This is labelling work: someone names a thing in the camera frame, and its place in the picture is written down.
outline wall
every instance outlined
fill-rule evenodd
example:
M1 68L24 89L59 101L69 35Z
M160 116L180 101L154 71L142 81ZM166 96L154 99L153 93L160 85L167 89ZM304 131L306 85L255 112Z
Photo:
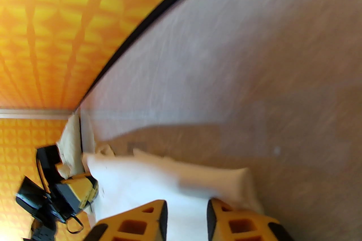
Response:
M162 0L0 0L0 107L74 109Z
M31 215L16 202L24 175L40 185L35 166L35 148L56 142L66 121L0 119L0 239L22 240L28 237ZM71 235L63 224L58 226L57 241L83 240L90 227L85 213L80 214L85 229Z

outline orange patterned wall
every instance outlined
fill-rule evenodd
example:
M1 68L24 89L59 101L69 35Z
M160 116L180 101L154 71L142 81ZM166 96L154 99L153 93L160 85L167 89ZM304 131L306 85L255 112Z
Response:
M0 119L0 240L17 241L28 237L31 215L16 202L24 175L41 185L35 165L35 148L55 143L66 121ZM58 225L57 241L83 240L90 227L85 213L80 214L84 230L71 235Z
M0 0L0 107L74 109L162 0Z

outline yellow plastic part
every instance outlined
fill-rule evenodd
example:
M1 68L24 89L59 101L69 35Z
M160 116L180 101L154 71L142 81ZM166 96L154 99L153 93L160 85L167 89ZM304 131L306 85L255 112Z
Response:
M269 222L279 224L278 220L252 210L234 210L218 199L211 203L216 216L212 241L278 241L268 227Z
M160 230L164 206L166 201L156 200L99 221L96 226L108 225L99 241L165 241Z

